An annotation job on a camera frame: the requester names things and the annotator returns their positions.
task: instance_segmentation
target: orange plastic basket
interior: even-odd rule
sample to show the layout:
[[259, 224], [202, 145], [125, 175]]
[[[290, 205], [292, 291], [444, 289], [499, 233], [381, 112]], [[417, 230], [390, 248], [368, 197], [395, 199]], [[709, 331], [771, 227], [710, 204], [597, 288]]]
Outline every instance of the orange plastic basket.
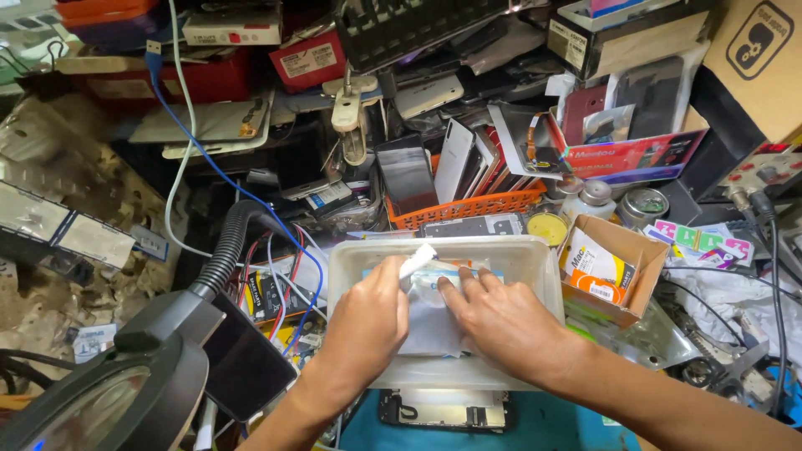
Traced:
[[526, 207], [537, 201], [545, 191], [546, 187], [543, 185], [543, 182], [538, 181], [535, 189], [472, 197], [462, 201], [454, 201], [450, 204], [421, 209], [401, 216], [395, 216], [394, 208], [388, 196], [385, 196], [385, 202], [387, 203], [387, 213], [390, 217], [390, 222], [395, 224], [397, 229], [417, 230], [421, 224], [432, 221], [461, 219], [464, 217], [509, 213], [512, 211], [524, 212]]

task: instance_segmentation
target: blue work mat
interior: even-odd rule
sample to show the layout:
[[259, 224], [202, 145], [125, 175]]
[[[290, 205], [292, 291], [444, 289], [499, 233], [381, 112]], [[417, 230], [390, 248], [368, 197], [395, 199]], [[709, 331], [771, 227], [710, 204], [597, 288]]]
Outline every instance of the blue work mat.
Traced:
[[379, 390], [370, 390], [364, 404], [342, 433], [346, 451], [640, 451], [635, 435], [622, 426], [605, 426], [596, 412], [545, 392], [513, 392], [516, 424], [503, 434], [456, 433], [379, 421]]

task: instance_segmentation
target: phone screen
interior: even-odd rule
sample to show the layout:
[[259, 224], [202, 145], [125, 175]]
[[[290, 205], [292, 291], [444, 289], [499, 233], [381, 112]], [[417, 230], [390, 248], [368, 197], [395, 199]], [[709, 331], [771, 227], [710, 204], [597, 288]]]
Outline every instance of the phone screen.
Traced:
[[212, 305], [225, 313], [225, 319], [204, 345], [209, 357], [206, 394], [220, 410], [245, 422], [297, 374], [227, 295], [218, 295]]
[[314, 141], [305, 141], [298, 146], [277, 150], [278, 184], [282, 189], [293, 189], [326, 178], [326, 173], [321, 170], [323, 162], [315, 149]]

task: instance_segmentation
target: red phone case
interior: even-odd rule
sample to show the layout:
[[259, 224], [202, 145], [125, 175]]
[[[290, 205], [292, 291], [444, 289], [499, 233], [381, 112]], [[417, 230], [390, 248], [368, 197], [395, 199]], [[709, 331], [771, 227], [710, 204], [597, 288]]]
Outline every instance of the red phone case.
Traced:
[[562, 116], [562, 134], [565, 144], [583, 145], [582, 129], [585, 118], [604, 111], [607, 85], [588, 87], [574, 91], [565, 97], [565, 114]]

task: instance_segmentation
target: hand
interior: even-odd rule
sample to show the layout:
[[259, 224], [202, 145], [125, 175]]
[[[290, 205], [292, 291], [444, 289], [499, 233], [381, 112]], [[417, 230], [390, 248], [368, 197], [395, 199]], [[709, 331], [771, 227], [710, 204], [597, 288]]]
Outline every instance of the hand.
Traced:
[[445, 277], [437, 281], [438, 289], [475, 351], [492, 366], [540, 388], [570, 373], [576, 336], [531, 288], [519, 282], [504, 285], [485, 269], [476, 280], [465, 267], [460, 268], [460, 281], [465, 296]]
[[347, 404], [364, 391], [407, 339], [409, 303], [399, 288], [406, 260], [386, 258], [337, 302], [320, 352], [309, 364], [325, 374], [327, 391], [342, 396], [338, 402]]

